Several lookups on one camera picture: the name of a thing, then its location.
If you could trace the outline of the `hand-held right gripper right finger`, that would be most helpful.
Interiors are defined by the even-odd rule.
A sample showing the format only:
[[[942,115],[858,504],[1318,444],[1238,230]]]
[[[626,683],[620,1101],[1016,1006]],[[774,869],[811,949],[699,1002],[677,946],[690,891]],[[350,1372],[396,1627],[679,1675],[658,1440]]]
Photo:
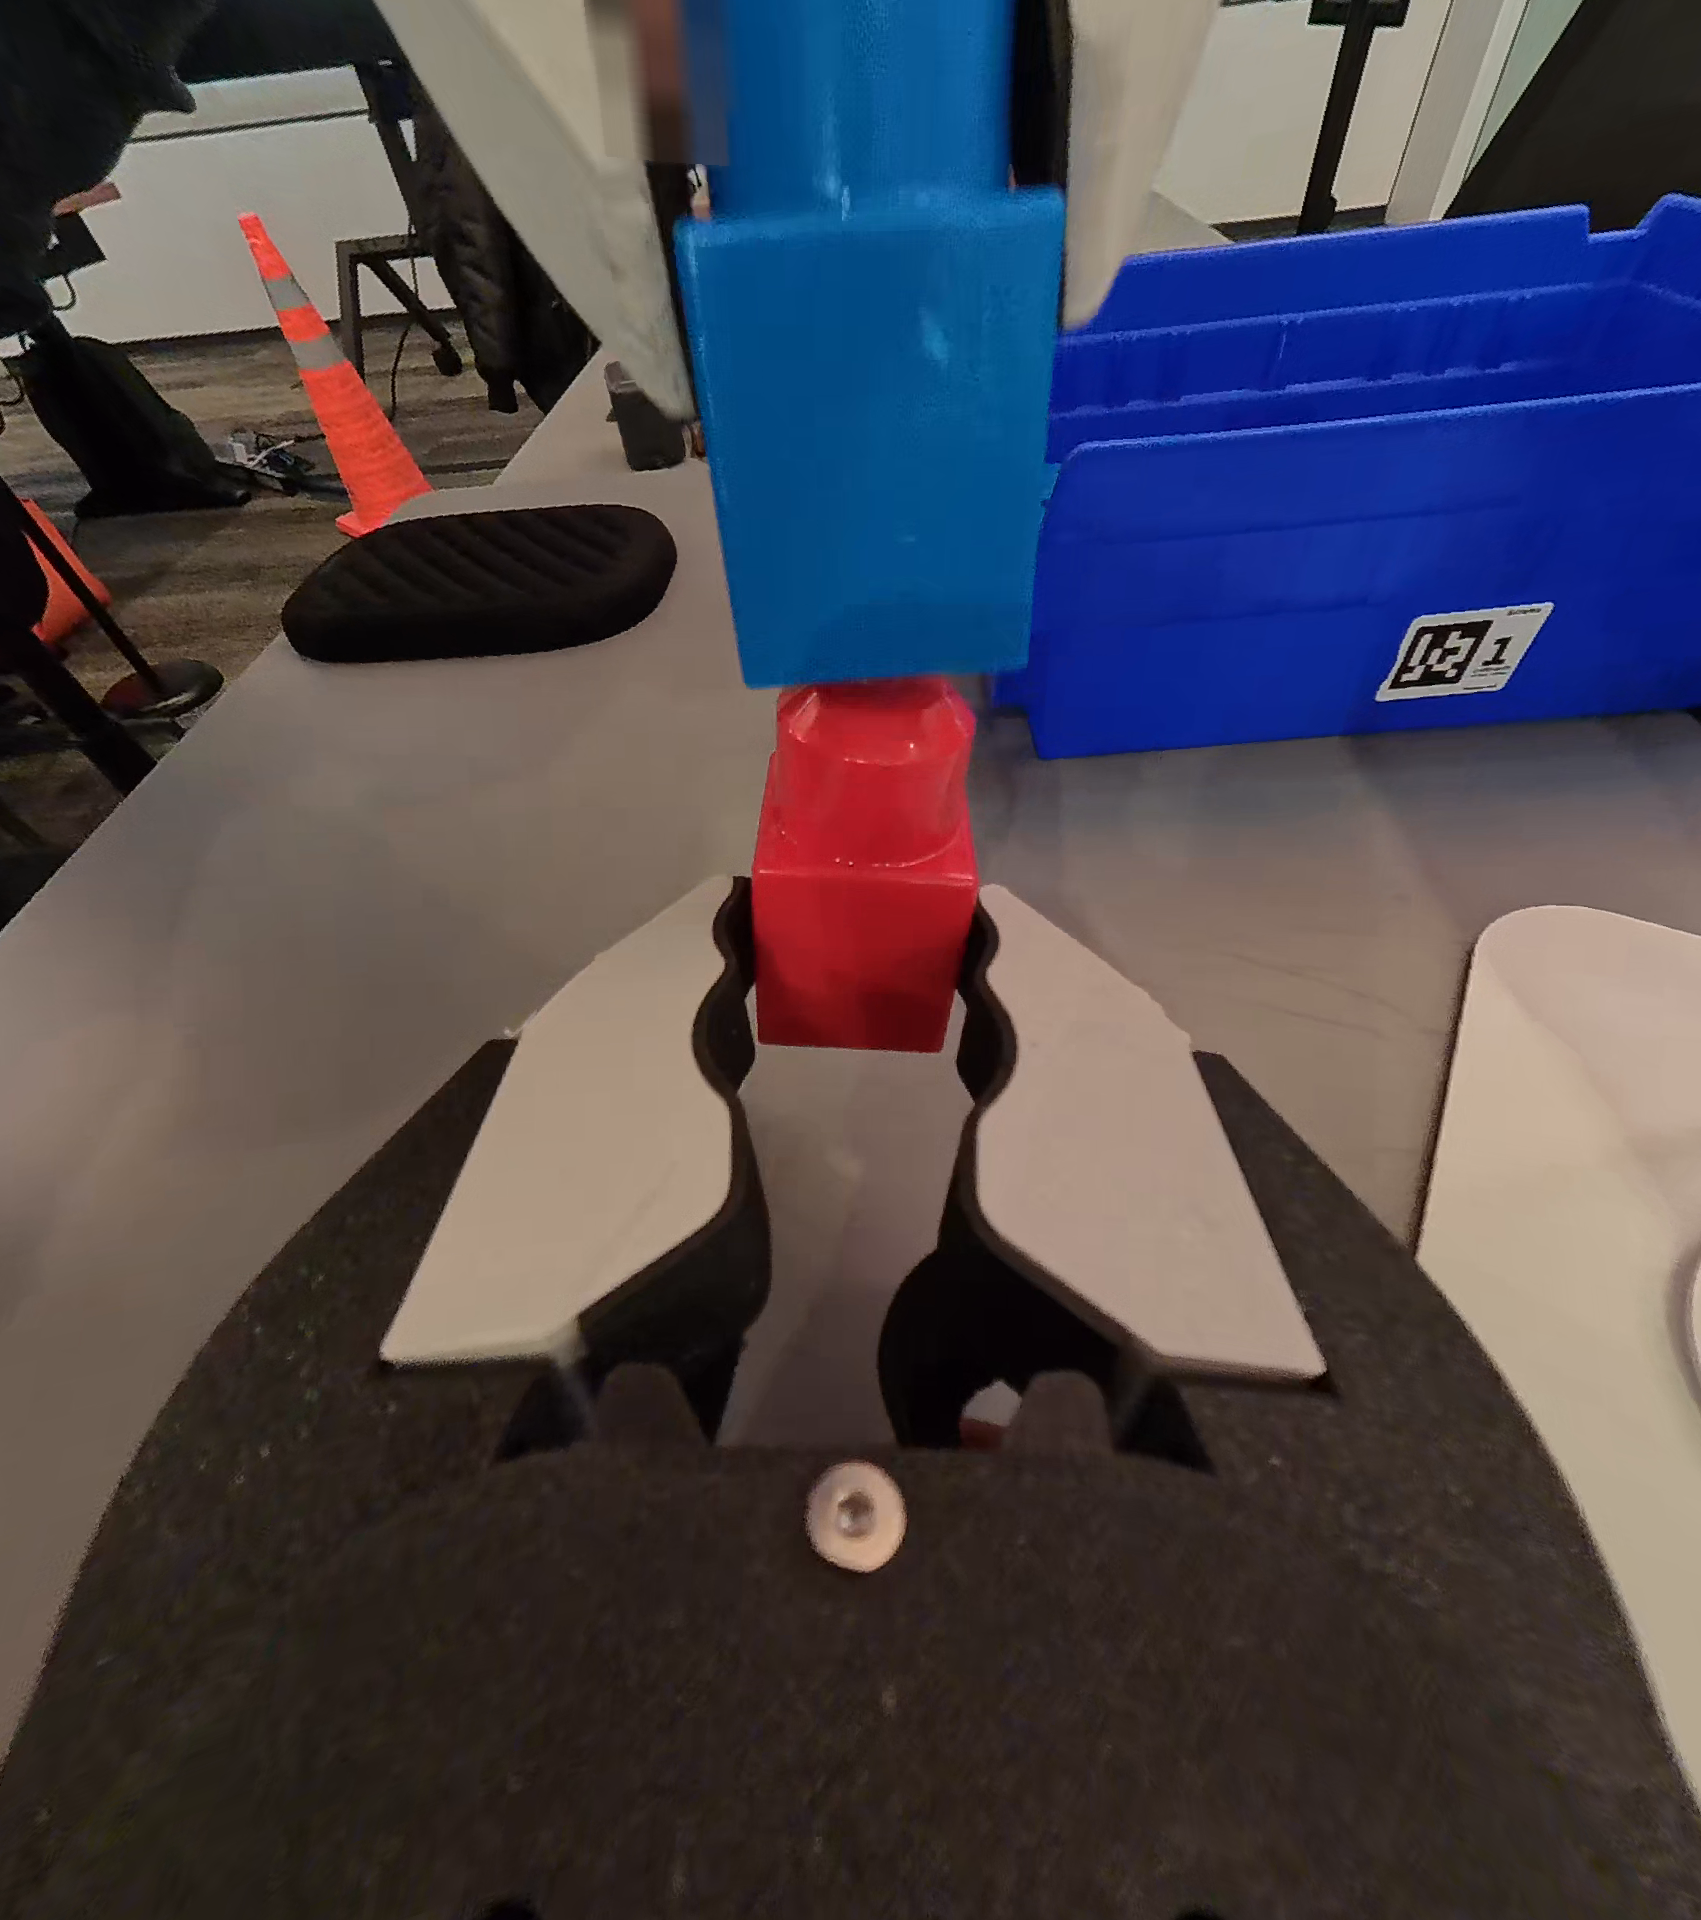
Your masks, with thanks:
[[[1116,1423],[1181,1380],[1325,1380],[1185,1031],[1001,885],[958,990],[970,1106],[932,1250],[932,1421],[1060,1372]]]

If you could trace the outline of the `black panel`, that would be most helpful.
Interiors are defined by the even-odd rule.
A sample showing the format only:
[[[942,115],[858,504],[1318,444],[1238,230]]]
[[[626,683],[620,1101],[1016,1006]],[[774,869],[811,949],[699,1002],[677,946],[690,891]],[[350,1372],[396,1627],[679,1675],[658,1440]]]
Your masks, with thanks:
[[[1701,199],[1701,2],[1528,5],[1447,217]]]

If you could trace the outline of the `orange traffic cone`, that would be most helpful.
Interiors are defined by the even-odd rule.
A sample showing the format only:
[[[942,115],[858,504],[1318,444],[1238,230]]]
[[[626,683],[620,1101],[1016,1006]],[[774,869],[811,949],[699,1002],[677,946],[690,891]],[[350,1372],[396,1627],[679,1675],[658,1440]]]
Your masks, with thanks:
[[[94,624],[94,611],[110,608],[110,591],[32,498],[19,496],[15,504],[29,523],[29,545],[45,578],[45,607],[32,632],[63,659],[69,639]]]
[[[237,229],[347,498],[336,526],[350,540],[363,539],[426,496],[430,480],[291,276],[262,218],[243,211]]]

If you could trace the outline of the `grey desk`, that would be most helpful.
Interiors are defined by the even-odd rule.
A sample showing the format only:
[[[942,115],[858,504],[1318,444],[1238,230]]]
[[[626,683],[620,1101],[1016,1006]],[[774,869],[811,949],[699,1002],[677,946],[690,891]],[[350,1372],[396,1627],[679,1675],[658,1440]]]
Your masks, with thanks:
[[[0,936],[0,1757],[94,1526],[262,1267],[481,1044],[743,871],[743,689],[707,478],[631,475],[588,388],[511,504],[679,543],[631,636],[325,669],[270,644]],[[1464,957],[1516,908],[1701,936],[1701,720],[974,760],[986,874],[1228,1057],[1392,1231]]]

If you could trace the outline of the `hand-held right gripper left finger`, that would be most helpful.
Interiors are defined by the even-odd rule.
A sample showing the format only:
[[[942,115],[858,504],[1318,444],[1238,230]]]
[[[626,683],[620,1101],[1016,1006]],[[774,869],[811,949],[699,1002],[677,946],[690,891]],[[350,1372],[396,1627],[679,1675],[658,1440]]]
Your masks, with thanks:
[[[392,1370],[670,1370],[721,1417],[766,1306],[750,885],[709,879],[518,1031],[385,1333]]]

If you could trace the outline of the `blue toy building block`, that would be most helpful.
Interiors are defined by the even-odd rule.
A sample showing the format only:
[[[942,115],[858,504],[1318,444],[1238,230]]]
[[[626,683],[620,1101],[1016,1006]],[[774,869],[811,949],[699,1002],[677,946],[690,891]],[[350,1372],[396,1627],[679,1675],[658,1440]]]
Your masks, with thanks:
[[[674,256],[750,689],[1026,659],[1064,205],[1013,183],[1013,20],[719,6],[723,163]]]

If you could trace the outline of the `blue plastic bin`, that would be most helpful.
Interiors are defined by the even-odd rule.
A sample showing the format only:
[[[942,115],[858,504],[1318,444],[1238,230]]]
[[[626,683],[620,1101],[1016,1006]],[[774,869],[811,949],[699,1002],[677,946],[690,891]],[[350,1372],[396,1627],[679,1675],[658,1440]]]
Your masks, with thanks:
[[[1054,351],[1044,760],[1701,709],[1701,200],[1140,255]]]

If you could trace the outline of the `white document stand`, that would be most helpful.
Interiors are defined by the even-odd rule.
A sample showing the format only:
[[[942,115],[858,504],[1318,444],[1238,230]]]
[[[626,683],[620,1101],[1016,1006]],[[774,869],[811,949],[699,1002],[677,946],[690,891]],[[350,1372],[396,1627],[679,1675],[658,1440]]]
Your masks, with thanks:
[[[1570,1484],[1701,1803],[1701,935],[1481,935],[1416,1254]]]

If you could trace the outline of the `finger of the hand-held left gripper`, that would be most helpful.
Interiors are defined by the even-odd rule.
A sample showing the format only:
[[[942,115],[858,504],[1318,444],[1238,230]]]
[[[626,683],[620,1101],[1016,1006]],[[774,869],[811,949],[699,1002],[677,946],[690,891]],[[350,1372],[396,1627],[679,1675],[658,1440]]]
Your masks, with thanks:
[[[1156,218],[1156,177],[1214,26],[1211,2],[1069,2],[1060,325],[1103,307]]]
[[[527,253],[677,423],[697,401],[670,267],[688,206],[677,2],[389,2],[385,20]]]

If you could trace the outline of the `black ribbed wrist rest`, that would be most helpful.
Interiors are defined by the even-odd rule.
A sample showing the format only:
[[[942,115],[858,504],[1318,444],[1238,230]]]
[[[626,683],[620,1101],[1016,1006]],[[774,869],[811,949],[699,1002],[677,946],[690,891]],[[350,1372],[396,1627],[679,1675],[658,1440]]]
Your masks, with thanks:
[[[674,569],[668,526],[620,503],[425,517],[321,561],[281,630],[299,659],[338,666],[564,655],[647,620]]]

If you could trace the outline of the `red toy building block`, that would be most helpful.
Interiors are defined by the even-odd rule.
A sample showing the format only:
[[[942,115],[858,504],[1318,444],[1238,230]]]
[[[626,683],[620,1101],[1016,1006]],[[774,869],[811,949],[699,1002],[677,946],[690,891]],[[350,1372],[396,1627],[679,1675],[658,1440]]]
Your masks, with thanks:
[[[946,679],[787,689],[753,856],[759,1042],[936,1055],[979,867]]]

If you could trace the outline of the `small monitor on stand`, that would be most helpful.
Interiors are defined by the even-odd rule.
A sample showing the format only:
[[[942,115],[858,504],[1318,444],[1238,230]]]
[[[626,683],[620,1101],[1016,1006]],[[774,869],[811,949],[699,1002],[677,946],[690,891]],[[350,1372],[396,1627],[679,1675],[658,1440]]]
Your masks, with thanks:
[[[1406,10],[1406,2],[1310,5],[1309,22],[1317,29],[1336,29],[1341,38],[1294,223],[1296,236],[1322,234],[1332,226],[1338,209],[1336,181],[1373,44],[1381,33],[1399,31]]]

